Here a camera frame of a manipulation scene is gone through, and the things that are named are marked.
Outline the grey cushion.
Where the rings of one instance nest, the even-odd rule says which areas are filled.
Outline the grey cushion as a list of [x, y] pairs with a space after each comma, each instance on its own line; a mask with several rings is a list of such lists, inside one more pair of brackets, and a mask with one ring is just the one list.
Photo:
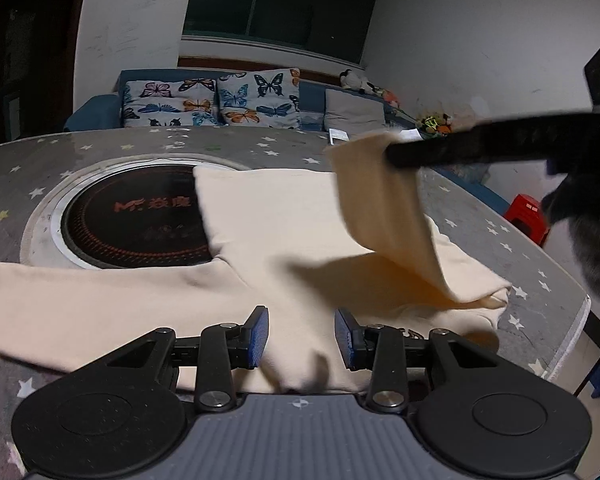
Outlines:
[[349, 136], [383, 129], [386, 126], [384, 104], [357, 94], [327, 89], [324, 126]]

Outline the blue sofa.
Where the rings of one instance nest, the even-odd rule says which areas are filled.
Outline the blue sofa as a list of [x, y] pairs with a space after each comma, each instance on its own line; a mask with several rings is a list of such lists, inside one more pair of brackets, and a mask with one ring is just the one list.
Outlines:
[[190, 68], [124, 70], [114, 93], [94, 96], [74, 112], [67, 131], [139, 126], [245, 126], [323, 131], [354, 115], [412, 128], [413, 118], [379, 92], [356, 92], [304, 78], [297, 67], [227, 73]]

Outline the left butterfly pillow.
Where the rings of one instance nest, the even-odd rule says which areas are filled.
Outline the left butterfly pillow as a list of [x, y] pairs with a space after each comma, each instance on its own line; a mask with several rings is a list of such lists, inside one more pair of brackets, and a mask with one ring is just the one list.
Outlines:
[[219, 126], [215, 97], [214, 79], [127, 81], [122, 122], [125, 128]]

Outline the butterfly pillow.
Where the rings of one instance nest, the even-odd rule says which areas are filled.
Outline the butterfly pillow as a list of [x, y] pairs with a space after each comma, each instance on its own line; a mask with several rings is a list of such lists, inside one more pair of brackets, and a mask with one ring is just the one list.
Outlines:
[[127, 81], [122, 122], [125, 128], [219, 126], [215, 97], [214, 79]]
[[276, 68], [218, 79], [220, 114], [230, 126], [300, 128], [300, 70]]

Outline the dark window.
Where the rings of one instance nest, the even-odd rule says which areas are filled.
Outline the dark window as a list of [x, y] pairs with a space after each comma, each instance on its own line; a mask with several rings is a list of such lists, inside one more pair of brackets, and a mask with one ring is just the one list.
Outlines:
[[272, 44], [358, 64], [376, 0], [188, 0], [183, 34]]

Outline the right butterfly pillow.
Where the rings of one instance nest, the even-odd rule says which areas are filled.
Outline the right butterfly pillow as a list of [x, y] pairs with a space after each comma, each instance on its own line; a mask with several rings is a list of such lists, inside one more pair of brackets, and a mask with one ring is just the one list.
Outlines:
[[276, 68], [218, 79], [220, 114], [230, 126], [300, 128], [300, 70]]

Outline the black induction cooktop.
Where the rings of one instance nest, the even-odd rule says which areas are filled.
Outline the black induction cooktop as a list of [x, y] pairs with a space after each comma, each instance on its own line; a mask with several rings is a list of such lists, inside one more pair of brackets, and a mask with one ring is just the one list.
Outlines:
[[62, 212], [60, 230], [71, 252], [101, 269], [212, 259], [188, 165], [128, 169], [87, 185]]

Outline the plush toy panda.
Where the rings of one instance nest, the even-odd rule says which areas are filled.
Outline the plush toy panda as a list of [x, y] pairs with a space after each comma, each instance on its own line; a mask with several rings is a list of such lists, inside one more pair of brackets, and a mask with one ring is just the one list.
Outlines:
[[375, 92], [374, 85], [368, 81], [366, 76], [354, 70], [344, 70], [339, 74], [339, 79], [343, 89], [369, 94]]

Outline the white remote device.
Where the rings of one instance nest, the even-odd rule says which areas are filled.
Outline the white remote device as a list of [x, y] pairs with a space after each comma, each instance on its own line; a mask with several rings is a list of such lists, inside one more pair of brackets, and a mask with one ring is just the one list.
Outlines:
[[335, 129], [335, 128], [330, 128], [328, 130], [328, 140], [329, 140], [330, 143], [334, 143], [335, 141], [338, 141], [338, 142], [348, 142], [349, 141], [349, 136], [343, 130], [339, 130], [339, 129]]

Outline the red plastic stool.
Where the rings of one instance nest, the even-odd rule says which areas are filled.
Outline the red plastic stool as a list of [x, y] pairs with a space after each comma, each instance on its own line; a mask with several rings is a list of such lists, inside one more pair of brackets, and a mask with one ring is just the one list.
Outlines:
[[550, 226], [538, 200], [527, 194], [518, 194], [507, 208], [504, 218], [533, 243], [544, 246], [550, 234]]

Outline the cream knit sweater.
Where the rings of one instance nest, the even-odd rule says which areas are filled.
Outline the cream knit sweater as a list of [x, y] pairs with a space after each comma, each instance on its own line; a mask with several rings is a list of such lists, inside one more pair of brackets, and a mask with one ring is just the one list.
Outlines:
[[415, 171], [376, 132], [327, 150], [327, 172], [196, 168], [212, 258], [198, 266], [49, 269], [0, 262], [0, 354], [71, 372], [158, 327], [178, 336], [265, 306], [270, 332], [247, 392], [360, 391], [334, 315], [498, 348], [509, 284], [422, 212]]

